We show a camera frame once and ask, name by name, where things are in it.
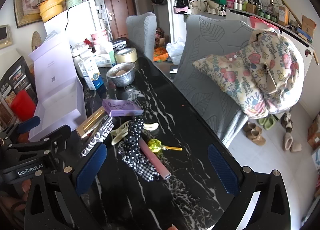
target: yellow lollipop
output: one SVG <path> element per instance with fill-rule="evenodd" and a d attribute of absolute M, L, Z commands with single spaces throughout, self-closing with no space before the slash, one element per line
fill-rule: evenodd
<path fill-rule="evenodd" d="M 160 150 L 182 151 L 182 148 L 161 145 L 161 142 L 157 139 L 151 139 L 150 141 L 148 141 L 148 146 L 149 146 L 150 150 L 154 153 L 156 153 Z"/>

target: white refrigerator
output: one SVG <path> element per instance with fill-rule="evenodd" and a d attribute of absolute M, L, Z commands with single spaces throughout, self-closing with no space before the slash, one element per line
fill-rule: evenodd
<path fill-rule="evenodd" d="M 47 34 L 66 31 L 69 44 L 92 41 L 91 34 L 101 29 L 95 0 L 84 1 L 44 23 Z"/>

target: tape roll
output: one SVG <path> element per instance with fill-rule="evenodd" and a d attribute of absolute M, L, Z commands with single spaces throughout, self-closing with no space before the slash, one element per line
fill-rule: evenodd
<path fill-rule="evenodd" d="M 115 54 L 117 63 L 137 61 L 137 51 L 135 48 L 125 48 Z"/>

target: gray chair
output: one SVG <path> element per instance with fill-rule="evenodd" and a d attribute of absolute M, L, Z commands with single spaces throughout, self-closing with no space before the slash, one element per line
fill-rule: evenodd
<path fill-rule="evenodd" d="M 151 12 L 142 15 L 133 15 L 127 18 L 128 39 L 135 47 L 153 61 L 155 38 L 157 29 L 157 17 Z"/>
<path fill-rule="evenodd" d="M 244 48 L 253 29 L 243 21 L 214 20 L 200 15 L 188 17 L 186 26 L 186 46 L 173 83 L 228 148 L 248 117 L 192 63 L 210 54 L 226 55 Z"/>

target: doorway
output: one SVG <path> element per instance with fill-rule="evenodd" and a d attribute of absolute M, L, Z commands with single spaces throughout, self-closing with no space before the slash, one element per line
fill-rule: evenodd
<path fill-rule="evenodd" d="M 104 0 L 114 39 L 128 37 L 126 19 L 136 15 L 134 0 Z"/>

